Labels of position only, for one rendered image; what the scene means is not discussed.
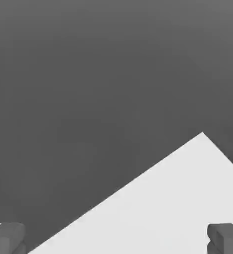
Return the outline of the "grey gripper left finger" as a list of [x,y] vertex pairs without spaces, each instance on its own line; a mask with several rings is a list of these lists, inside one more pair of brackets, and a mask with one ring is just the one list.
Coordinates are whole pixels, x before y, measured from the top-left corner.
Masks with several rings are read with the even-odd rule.
[[0,254],[26,254],[26,227],[18,222],[0,224]]

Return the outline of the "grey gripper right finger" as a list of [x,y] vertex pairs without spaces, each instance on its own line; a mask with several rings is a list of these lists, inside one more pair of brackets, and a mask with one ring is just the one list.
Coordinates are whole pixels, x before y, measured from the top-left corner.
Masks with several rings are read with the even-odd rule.
[[233,254],[233,224],[209,224],[207,254]]

